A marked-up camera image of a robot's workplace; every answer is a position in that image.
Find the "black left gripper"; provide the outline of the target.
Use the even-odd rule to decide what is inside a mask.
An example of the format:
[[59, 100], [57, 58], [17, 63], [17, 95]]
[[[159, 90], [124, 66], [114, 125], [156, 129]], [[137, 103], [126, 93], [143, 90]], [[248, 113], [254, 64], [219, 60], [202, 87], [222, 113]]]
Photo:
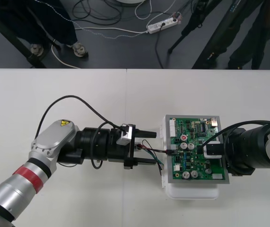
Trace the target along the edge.
[[133, 169], [138, 165], [155, 165], [155, 159], [134, 157], [135, 138], [157, 137], [153, 131], [144, 131], [135, 127], [125, 127], [126, 132], [119, 129], [111, 129], [107, 149], [107, 160], [123, 163], [124, 169]]

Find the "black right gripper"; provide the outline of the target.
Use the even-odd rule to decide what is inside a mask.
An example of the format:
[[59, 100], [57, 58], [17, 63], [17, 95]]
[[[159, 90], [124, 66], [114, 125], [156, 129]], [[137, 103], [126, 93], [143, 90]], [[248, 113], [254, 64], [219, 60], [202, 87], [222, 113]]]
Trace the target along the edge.
[[223, 140], [223, 152], [228, 173], [232, 176], [252, 175], [255, 168], [243, 161], [243, 152], [239, 145], [239, 137], [243, 134], [243, 128], [231, 128], [226, 131]]

